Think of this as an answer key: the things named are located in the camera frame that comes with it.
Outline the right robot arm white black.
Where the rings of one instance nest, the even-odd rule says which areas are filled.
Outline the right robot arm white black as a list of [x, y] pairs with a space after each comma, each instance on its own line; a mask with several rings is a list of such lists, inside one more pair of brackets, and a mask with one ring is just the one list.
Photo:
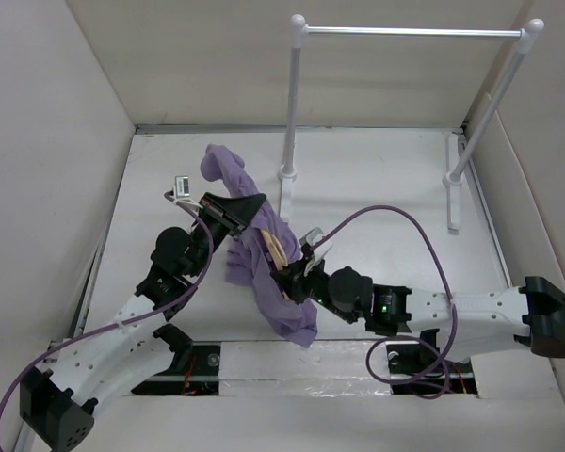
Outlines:
[[[295, 303], [312, 300], [348, 324], [377, 336], [421, 337], [416, 359], [427, 370], [448, 361], [527, 347], [565, 359], [565, 293], [543, 277], [483, 295], [455, 295], [375, 284], [349, 266], [327, 274], [303, 261], [274, 271], [274, 282]], [[447, 341], [453, 344], [449, 349]]]

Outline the wooden clothes hanger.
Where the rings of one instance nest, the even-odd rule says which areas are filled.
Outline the wooden clothes hanger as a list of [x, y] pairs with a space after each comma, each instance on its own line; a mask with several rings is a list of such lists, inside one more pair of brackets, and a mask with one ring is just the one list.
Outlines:
[[269, 231], [261, 230], [261, 235], [266, 244], [268, 253], [277, 271], [283, 270], [288, 266], [286, 252], [278, 238]]

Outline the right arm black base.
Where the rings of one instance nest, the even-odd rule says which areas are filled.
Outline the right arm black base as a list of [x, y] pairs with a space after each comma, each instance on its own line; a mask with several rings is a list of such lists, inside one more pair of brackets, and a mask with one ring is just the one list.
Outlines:
[[[388, 370], [391, 379], [407, 379], [431, 365], [436, 356], [421, 345], [418, 341], [390, 341], [385, 343], [388, 354]], [[449, 386], [447, 393], [450, 395], [478, 394], [475, 372], [470, 361], [466, 363], [446, 362], [449, 372]], [[431, 397], [439, 393], [443, 386], [445, 372], [439, 364], [429, 372], [421, 382], [405, 385], [392, 385], [393, 396], [424, 396]]]

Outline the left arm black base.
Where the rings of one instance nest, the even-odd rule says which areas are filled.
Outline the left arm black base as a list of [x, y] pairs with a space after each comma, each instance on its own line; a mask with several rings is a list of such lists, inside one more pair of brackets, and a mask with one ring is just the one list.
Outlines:
[[168, 344], [168, 368], [131, 390], [135, 396], [218, 396], [221, 342], [196, 342], [177, 327], [161, 327], [155, 337]]

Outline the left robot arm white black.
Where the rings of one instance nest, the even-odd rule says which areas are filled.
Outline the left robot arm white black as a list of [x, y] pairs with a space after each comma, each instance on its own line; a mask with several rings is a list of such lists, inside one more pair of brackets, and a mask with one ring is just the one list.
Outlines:
[[204, 194], [191, 230], [169, 227], [156, 238], [151, 267], [113, 318], [113, 328], [79, 336], [54, 365], [20, 382], [20, 415], [53, 451], [72, 451], [106, 404], [147, 378], [190, 365], [193, 341], [171, 324], [198, 289], [214, 252], [243, 233], [266, 201]]

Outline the purple t shirt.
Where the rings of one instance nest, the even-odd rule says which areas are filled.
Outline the purple t shirt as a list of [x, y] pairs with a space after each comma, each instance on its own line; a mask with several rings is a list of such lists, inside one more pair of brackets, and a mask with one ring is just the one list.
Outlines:
[[[244, 160], [222, 145], [210, 144], [200, 164], [208, 182], [220, 180], [233, 198], [260, 192], [245, 171]], [[281, 338], [301, 347], [315, 340], [317, 309], [309, 300], [296, 304], [288, 299], [270, 277], [275, 270], [261, 230], [274, 234], [281, 242], [288, 264], [301, 258], [299, 242], [290, 227], [265, 202], [250, 226], [233, 239], [227, 250], [226, 281], [253, 290], [256, 306], [272, 330]]]

